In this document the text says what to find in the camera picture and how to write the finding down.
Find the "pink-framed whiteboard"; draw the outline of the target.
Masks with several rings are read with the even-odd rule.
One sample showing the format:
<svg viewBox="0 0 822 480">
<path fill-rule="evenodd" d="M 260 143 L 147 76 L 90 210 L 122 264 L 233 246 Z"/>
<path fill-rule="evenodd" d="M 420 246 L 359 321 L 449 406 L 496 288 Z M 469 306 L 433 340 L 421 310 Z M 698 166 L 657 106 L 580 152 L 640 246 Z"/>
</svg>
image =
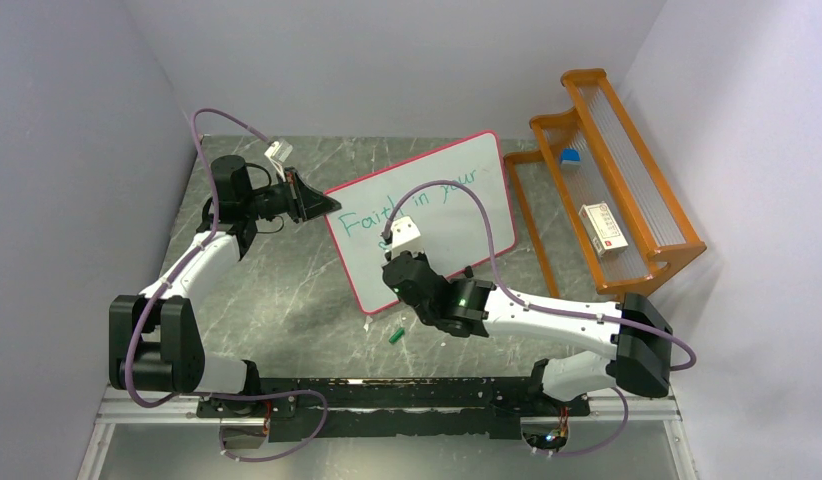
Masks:
<svg viewBox="0 0 822 480">
<path fill-rule="evenodd" d="M 391 211 L 419 227 L 432 268 L 453 276 L 516 243 L 499 139 L 492 131 L 327 190 L 341 205 L 327 224 L 359 309 L 374 314 L 397 302 L 382 280 L 382 231 Z"/>
</svg>

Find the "green marker cap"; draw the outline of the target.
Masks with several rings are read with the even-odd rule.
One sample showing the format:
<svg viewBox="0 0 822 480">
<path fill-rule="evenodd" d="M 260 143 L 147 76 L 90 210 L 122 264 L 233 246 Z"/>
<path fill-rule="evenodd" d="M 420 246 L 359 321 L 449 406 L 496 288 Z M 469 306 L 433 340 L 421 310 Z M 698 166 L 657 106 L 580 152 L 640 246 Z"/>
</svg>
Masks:
<svg viewBox="0 0 822 480">
<path fill-rule="evenodd" d="M 389 343 L 390 343 L 391 345 L 393 345 L 393 344 L 397 343 L 397 342 L 398 342 L 398 341 L 399 341 L 399 340 L 400 340 L 400 339 L 401 339 L 404 335 L 405 335 L 405 329 L 404 329 L 404 328 L 398 328 L 398 329 L 397 329 L 397 330 L 396 330 L 396 331 L 395 331 L 395 332 L 394 332 L 394 333 L 393 333 L 393 334 L 389 337 Z"/>
</svg>

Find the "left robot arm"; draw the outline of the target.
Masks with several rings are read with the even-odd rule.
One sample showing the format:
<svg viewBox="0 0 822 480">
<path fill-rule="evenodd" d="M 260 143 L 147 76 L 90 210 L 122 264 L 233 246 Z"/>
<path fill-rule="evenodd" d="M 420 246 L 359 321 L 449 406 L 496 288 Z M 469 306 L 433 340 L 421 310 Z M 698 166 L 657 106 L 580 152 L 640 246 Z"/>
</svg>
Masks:
<svg viewBox="0 0 822 480">
<path fill-rule="evenodd" d="M 188 250 L 158 281 L 111 303 L 108 369 L 114 388 L 134 394 L 222 394 L 241 416 L 262 406 L 256 365 L 206 353 L 195 309 L 248 252 L 258 221 L 288 216 L 301 223 L 334 213 L 341 204 L 308 186 L 293 167 L 256 188 L 250 166 L 237 155 L 211 162 L 212 196 Z"/>
</svg>

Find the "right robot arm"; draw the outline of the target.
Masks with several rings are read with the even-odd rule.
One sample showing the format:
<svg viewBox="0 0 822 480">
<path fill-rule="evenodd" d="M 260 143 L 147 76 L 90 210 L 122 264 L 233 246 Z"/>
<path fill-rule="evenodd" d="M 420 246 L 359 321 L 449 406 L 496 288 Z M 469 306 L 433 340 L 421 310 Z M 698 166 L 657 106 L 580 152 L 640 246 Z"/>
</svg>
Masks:
<svg viewBox="0 0 822 480">
<path fill-rule="evenodd" d="M 452 336 L 522 335 L 579 348 L 542 363 L 526 389 L 537 413 L 611 387 L 646 398 L 669 392 L 672 329 L 643 295 L 584 303 L 506 291 L 476 278 L 446 279 L 425 255 L 408 252 L 383 266 L 382 279 L 423 324 Z"/>
</svg>

